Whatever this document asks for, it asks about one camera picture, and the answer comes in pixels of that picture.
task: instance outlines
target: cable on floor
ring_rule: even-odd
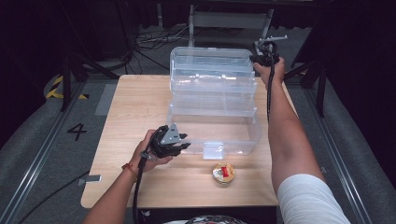
[[[46,202],[48,199],[50,199],[52,196],[54,196],[56,193],[58,193],[59,191],[65,189],[67,186],[71,185],[72,183],[76,182],[77,180],[79,180],[80,178],[82,178],[84,175],[87,175],[90,171],[86,171],[84,174],[79,175],[75,178],[73,178],[73,180],[67,182],[65,185],[61,186],[59,189],[53,191],[49,196],[47,196],[45,199],[41,200],[40,203],[38,203],[35,207],[33,207],[18,223],[22,224],[26,218],[28,218],[30,215],[33,214],[33,212],[44,202]]]
[[[168,71],[170,70],[169,67],[166,67],[166,66],[164,66],[164,65],[162,65],[162,64],[160,64],[160,63],[158,63],[158,62],[156,62],[155,60],[151,59],[151,58],[150,58],[149,56],[147,56],[146,54],[140,52],[138,49],[136,49],[136,52],[138,52],[139,54],[141,54],[143,57],[149,59],[150,61],[152,61],[152,62],[158,64],[160,67],[162,67],[162,68],[164,68],[164,69],[166,69],[166,70],[168,70]]]

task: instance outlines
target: gray carpet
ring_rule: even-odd
[[[161,30],[161,28],[151,27],[149,31],[153,30]],[[289,40],[278,42],[279,52],[286,59],[288,71],[291,70],[290,64],[308,33],[309,29],[270,30],[270,35],[288,35],[289,37]],[[196,47],[237,47],[252,50],[251,43],[256,40],[255,36],[257,35],[252,31],[225,33],[217,30],[203,30],[196,36]],[[135,58],[130,62],[130,66],[114,72],[122,75],[125,74],[126,69],[128,74],[168,75],[169,71],[165,67],[169,67],[169,53],[177,46],[187,46],[187,41],[180,39],[174,43],[167,43],[160,49],[141,51],[156,63],[134,52]],[[352,223],[359,223],[357,218],[359,214],[353,209],[347,197],[344,185],[330,157],[325,136],[314,119],[316,112],[309,106],[306,90],[293,84],[295,81],[298,81],[298,78],[290,80],[287,86],[315,149],[319,165],[323,168],[326,180],[346,216]],[[44,93],[47,93],[51,84],[52,82],[43,90]],[[18,223],[32,208],[65,183],[89,171],[106,121],[106,113],[115,84],[117,81],[106,79],[101,74],[91,74],[82,91],[90,95],[89,99],[76,100],[74,103],[51,148],[51,153],[12,223]],[[324,120],[352,174],[372,223],[395,223],[395,189],[383,174],[371,149],[338,100],[331,84],[328,83],[326,88]],[[61,99],[48,99],[23,123],[0,151],[0,211],[2,213],[42,143],[46,140],[52,124],[59,116],[61,106]],[[83,125],[83,130],[87,132],[82,133],[76,141],[77,135],[68,131],[79,124]],[[42,203],[23,223],[80,223],[88,212],[87,209],[81,207],[79,202],[83,189],[84,186],[77,186],[73,182]],[[132,223],[130,209],[128,214],[125,223]]]

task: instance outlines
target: dark background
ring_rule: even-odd
[[[390,3],[361,0],[349,3],[351,9],[346,12],[280,8],[272,25],[314,26],[295,62],[307,63],[320,58],[325,63],[338,96],[396,186],[393,166],[396,159],[393,111],[396,107],[396,31],[393,23],[396,20]],[[46,102],[43,89],[59,73],[67,52],[75,51],[94,61],[125,54],[127,44],[117,7],[131,45],[138,25],[158,25],[153,3],[0,1],[0,147]],[[185,23],[188,15],[189,6],[163,5],[163,27]]]

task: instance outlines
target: bracelet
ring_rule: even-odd
[[[122,170],[125,169],[125,168],[128,168],[128,169],[131,171],[132,176],[134,177],[134,183],[136,183],[136,181],[137,181],[137,176],[136,176],[136,174],[134,173],[134,171],[132,170],[132,165],[129,164],[129,163],[125,163],[125,165],[121,166],[121,168],[122,168]]]

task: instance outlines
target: white t-shirt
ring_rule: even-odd
[[[283,221],[288,223],[350,223],[330,188],[313,175],[292,175],[277,191]]]

